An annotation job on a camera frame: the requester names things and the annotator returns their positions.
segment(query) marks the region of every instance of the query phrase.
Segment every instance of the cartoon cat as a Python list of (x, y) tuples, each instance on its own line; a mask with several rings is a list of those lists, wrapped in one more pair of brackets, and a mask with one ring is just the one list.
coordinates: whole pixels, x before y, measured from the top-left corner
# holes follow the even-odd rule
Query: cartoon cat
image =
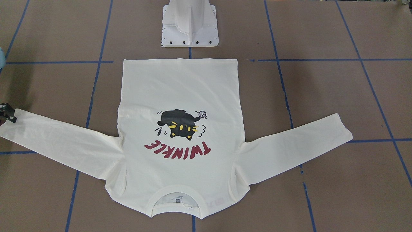
[(185, 137), (192, 140), (193, 134), (197, 131), (198, 126), (195, 122), (199, 121), (200, 117), (193, 117), (191, 114), (181, 109), (169, 110), (162, 113), (162, 118), (157, 122), (159, 126), (165, 124), (170, 128), (170, 137), (175, 136)]

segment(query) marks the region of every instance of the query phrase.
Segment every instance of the neckline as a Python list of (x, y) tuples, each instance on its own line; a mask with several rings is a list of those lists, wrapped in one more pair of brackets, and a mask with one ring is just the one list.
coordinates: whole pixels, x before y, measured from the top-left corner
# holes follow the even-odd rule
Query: neckline
[[(163, 196), (174, 193), (174, 192), (181, 192), (184, 194), (189, 195), (192, 197), (197, 205), (197, 207), (184, 207), (182, 204), (179, 203), (166, 203), (155, 205), (156, 202), (162, 198)], [(187, 213), (193, 216), (196, 216), (200, 219), (206, 217), (208, 215), (207, 204), (203, 197), (193, 188), (186, 186), (186, 185), (169, 185), (166, 186), (159, 191), (157, 191), (149, 200), (146, 206), (146, 213), (150, 217), (153, 217), (160, 213), (167, 213), (167, 212), (180, 212), (180, 213)]]

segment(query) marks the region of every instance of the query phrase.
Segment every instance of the brown table surface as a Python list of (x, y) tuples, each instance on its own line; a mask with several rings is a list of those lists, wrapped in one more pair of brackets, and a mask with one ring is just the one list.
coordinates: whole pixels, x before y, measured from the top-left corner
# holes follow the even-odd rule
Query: brown table surface
[(412, 14), (395, 2), (211, 0), (220, 43), (162, 48), (168, 0), (0, 1), (0, 101), (116, 136), (123, 59), (239, 61), (246, 140), (339, 113), (354, 140), (203, 220), (0, 139), (0, 231), (412, 231)]

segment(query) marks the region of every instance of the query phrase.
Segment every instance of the white long-sleeve t-shirt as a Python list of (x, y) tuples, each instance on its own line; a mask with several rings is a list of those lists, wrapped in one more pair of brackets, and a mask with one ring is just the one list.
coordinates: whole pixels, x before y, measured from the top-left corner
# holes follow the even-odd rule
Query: white long-sleeve t-shirt
[(249, 185), (352, 139), (338, 114), (245, 142), (237, 60), (125, 60), (119, 137), (16, 109), (0, 136), (106, 180), (120, 204), (150, 217), (200, 219)]

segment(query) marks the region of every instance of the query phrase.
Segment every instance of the blue tape line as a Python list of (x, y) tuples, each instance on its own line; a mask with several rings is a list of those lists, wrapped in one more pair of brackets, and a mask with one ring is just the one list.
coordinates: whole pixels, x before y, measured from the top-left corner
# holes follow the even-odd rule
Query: blue tape line
[(362, 60), (366, 60), (366, 61), (403, 61), (403, 60), (412, 60), (412, 58), (400, 58), (400, 59), (396, 59), (396, 58), (389, 58), (389, 59), (362, 59)]
[(313, 217), (312, 205), (311, 205), (311, 203), (310, 203), (310, 199), (309, 199), (309, 195), (308, 195), (308, 189), (307, 189), (307, 187), (306, 187), (305, 182), (303, 182), (303, 188), (305, 189), (306, 201), (307, 201), (307, 203), (308, 203), (310, 220), (312, 221), (313, 232), (316, 232), (316, 225), (315, 225), (315, 219), (314, 219), (314, 217)]
[(402, 142), (402, 141), (412, 141), (412, 138), (407, 138), (407, 139), (395, 139), (397, 142)]
[(34, 61), (34, 62), (6, 62), (6, 64), (98, 64), (98, 63), (113, 63), (113, 60), (108, 61)]
[[(362, 59), (365, 61), (405, 61), (412, 58), (400, 58), (400, 59)], [(295, 62), (295, 61), (360, 61), (360, 59), (258, 59), (259, 62)]]
[(75, 178), (75, 183), (73, 185), (73, 193), (72, 193), (72, 199), (70, 201), (69, 214), (67, 215), (66, 229), (64, 230), (65, 232), (68, 232), (69, 227), (70, 227), (70, 220), (72, 218), (73, 205), (75, 204), (77, 182), (79, 181), (79, 173), (80, 173), (79, 171), (76, 171), (76, 178)]
[(192, 232), (196, 232), (196, 217), (192, 215)]
[(289, 113), (290, 128), (293, 128), (292, 115), (290, 114), (289, 103), (288, 103), (288, 96), (286, 95), (285, 83), (283, 82), (282, 70), (281, 70), (281, 65), (280, 65), (280, 63), (279, 63), (279, 57), (278, 57), (278, 51), (277, 51), (277, 49), (276, 49), (275, 38), (274, 38), (274, 36), (273, 36), (272, 24), (270, 23), (269, 11), (267, 10), (266, 0), (264, 0), (263, 2), (264, 2), (264, 4), (265, 4), (266, 17), (267, 17), (267, 22), (268, 22), (268, 24), (269, 24), (270, 36), (272, 37), (273, 50), (275, 51), (276, 63), (277, 63), (277, 65), (278, 65), (278, 70), (279, 70), (279, 77), (280, 77), (280, 79), (281, 79), (281, 84), (282, 84), (283, 92), (285, 93), (285, 102), (286, 102), (286, 108), (287, 108), (288, 113)]
[(14, 35), (13, 35), (12, 41), (10, 42), (9, 49), (7, 49), (7, 53), (6, 53), (6, 55), (5, 55), (5, 56), (6, 56), (6, 59), (7, 59), (7, 57), (9, 56), (9, 53), (10, 53), (10, 50), (12, 49), (14, 40), (16, 39), (17, 33), (19, 32), (21, 23), (23, 22), (24, 16), (26, 15), (26, 11), (27, 11), (27, 7), (28, 7), (29, 2), (30, 2), (30, 0), (27, 0), (26, 6), (24, 7), (24, 11), (23, 11), (23, 14), (21, 15), (19, 24), (17, 25), (17, 28), (16, 28), (16, 31), (15, 31), (15, 33), (14, 33)]
[(112, 13), (112, 6), (113, 6), (113, 0), (110, 1), (109, 15), (107, 16), (106, 28), (105, 28), (105, 31), (104, 31), (102, 46), (101, 46), (101, 49), (100, 49), (99, 63), (97, 65), (97, 71), (96, 71), (96, 76), (94, 78), (93, 90), (91, 92), (89, 112), (87, 114), (87, 121), (86, 121), (86, 128), (89, 128), (89, 122), (90, 122), (90, 117), (91, 117), (91, 109), (93, 108), (94, 92), (96, 91), (97, 80), (98, 80), (99, 73), (100, 73), (100, 65), (101, 65), (101, 60), (102, 60), (102, 57), (103, 57), (104, 45), (106, 43), (107, 31), (109, 29), (109, 22), (110, 22), (110, 15)]
[(34, 152), (34, 151), (0, 152), (0, 155), (13, 155), (13, 154), (37, 154), (37, 152)]
[(402, 163), (403, 170), (405, 171), (406, 176), (408, 177), (408, 180), (409, 180), (409, 184), (410, 184), (411, 187), (412, 187), (412, 179), (411, 179), (411, 176), (410, 176), (410, 174), (409, 174), (408, 169), (406, 168), (406, 165), (405, 165), (405, 162), (404, 162), (404, 160), (403, 160), (403, 158), (402, 158), (402, 155), (400, 154), (400, 151), (399, 151), (399, 149), (398, 149), (398, 145), (396, 144), (396, 141), (395, 141), (395, 139), (394, 139), (394, 137), (393, 137), (392, 131), (391, 131), (390, 127), (389, 127), (388, 121), (386, 120), (384, 111), (383, 111), (383, 109), (382, 109), (382, 107), (381, 107), (381, 104), (379, 103), (379, 100), (378, 100), (378, 97), (377, 97), (377, 95), (376, 95), (376, 93), (375, 93), (375, 90), (373, 89), (372, 82), (371, 82), (370, 79), (369, 79), (368, 72), (366, 71), (365, 65), (363, 64), (363, 61), (362, 61), (362, 58), (361, 58), (361, 55), (359, 54), (358, 48), (356, 47), (355, 41), (353, 40), (351, 31), (349, 30), (348, 24), (346, 23), (345, 17), (343, 16), (343, 13), (342, 13), (342, 10), (340, 9), (340, 6), (339, 6), (338, 1), (335, 1), (335, 3), (336, 3), (336, 6), (337, 6), (337, 8), (338, 8), (338, 10), (339, 10), (340, 15), (342, 16), (343, 23), (345, 24), (346, 30), (347, 30), (348, 33), (349, 33), (349, 36), (350, 36), (351, 41), (352, 41), (352, 43), (353, 43), (353, 46), (355, 47), (355, 51), (356, 51), (356, 53), (357, 53), (357, 55), (358, 55), (358, 57), (359, 57), (360, 63), (361, 63), (362, 68), (363, 68), (363, 71), (365, 72), (366, 79), (368, 80), (368, 83), (369, 83), (370, 89), (371, 89), (371, 91), (372, 91), (372, 94), (373, 94), (373, 96), (375, 97), (375, 101), (376, 101), (376, 103), (377, 103), (377, 105), (378, 105), (378, 107), (379, 107), (379, 110), (380, 110), (381, 115), (382, 115), (382, 118), (383, 118), (383, 120), (384, 120), (384, 122), (385, 122), (386, 128), (388, 129), (388, 132), (389, 132), (389, 135), (391, 136), (393, 145), (395, 146), (395, 149), (396, 149), (396, 152), (398, 153), (398, 157), (399, 157), (399, 159), (400, 159), (400, 162)]
[(351, 140), (346, 143), (362, 143), (362, 142), (392, 142), (392, 139), (383, 139), (383, 140)]

